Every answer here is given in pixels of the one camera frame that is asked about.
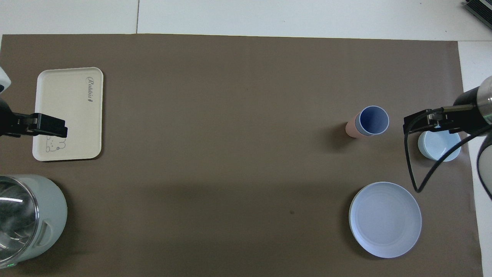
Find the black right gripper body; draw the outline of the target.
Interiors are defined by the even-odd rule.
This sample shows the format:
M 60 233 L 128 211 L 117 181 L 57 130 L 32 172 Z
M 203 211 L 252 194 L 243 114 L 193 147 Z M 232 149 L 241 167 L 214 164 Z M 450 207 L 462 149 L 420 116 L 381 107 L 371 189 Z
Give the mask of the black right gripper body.
M 462 132 L 462 127 L 460 125 L 460 117 L 462 116 L 462 110 L 455 107 L 441 107 L 433 110 L 432 119 L 436 121 L 432 131 L 444 132 L 449 131 L 450 133 L 460 133 Z

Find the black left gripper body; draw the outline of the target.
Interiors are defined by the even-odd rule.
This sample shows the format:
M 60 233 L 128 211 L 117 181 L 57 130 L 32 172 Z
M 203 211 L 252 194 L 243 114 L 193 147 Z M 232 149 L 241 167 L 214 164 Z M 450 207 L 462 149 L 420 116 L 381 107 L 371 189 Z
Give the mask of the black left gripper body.
M 36 123 L 37 118 L 31 115 L 1 111 L 0 136 L 37 136 L 37 133 L 35 131 L 30 130 L 30 126 L 33 124 L 35 125 Z

